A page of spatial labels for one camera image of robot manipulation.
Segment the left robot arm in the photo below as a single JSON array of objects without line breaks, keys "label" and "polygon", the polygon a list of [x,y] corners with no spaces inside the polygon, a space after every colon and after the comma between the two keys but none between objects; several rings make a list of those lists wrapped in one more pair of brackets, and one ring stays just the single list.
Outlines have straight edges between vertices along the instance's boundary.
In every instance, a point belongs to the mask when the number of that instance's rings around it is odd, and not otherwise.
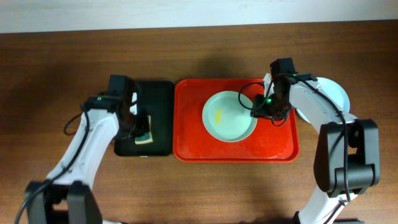
[{"label": "left robot arm", "polygon": [[89,97],[81,106],[80,124],[58,164],[45,180],[28,184],[23,213],[29,223],[106,223],[92,193],[97,170],[114,139],[142,136],[148,117],[139,116],[137,92]]}]

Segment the green and yellow sponge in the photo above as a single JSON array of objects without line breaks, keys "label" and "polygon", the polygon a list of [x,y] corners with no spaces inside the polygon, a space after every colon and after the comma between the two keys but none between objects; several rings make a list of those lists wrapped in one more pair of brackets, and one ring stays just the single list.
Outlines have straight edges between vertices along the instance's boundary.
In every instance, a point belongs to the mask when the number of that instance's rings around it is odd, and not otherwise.
[{"label": "green and yellow sponge", "polygon": [[138,145],[153,142],[150,115],[147,115],[147,118],[144,120],[142,127],[139,129],[139,134],[136,134],[136,137],[134,138],[134,142]]}]

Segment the pale green plate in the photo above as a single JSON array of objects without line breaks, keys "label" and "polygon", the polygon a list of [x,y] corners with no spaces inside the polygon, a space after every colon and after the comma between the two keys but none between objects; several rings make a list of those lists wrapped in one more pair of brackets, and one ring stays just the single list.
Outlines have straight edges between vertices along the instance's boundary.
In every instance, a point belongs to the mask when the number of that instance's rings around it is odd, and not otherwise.
[{"label": "pale green plate", "polygon": [[236,91],[221,91],[211,96],[202,110],[202,121],[207,132],[223,142],[238,142],[255,130],[257,118],[249,109],[252,101]]}]

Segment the light blue plate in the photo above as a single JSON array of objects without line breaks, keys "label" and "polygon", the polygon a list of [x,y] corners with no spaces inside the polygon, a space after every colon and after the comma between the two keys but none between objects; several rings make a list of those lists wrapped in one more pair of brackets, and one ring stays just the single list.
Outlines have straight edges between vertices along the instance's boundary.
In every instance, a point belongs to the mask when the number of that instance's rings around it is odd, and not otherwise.
[{"label": "light blue plate", "polygon": [[330,122],[341,124],[341,118],[352,122],[349,98],[344,89],[333,80],[318,77],[292,85],[290,103],[313,126]]}]

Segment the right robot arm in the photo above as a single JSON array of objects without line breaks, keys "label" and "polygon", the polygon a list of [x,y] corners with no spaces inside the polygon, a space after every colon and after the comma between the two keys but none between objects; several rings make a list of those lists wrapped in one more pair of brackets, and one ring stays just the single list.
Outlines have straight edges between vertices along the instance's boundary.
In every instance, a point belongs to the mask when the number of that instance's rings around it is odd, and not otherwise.
[{"label": "right robot arm", "polygon": [[289,109],[297,109],[318,134],[316,187],[292,223],[333,223],[349,203],[380,180],[376,122],[344,110],[310,75],[267,77],[260,84],[265,90],[255,98],[258,118],[280,121]]}]

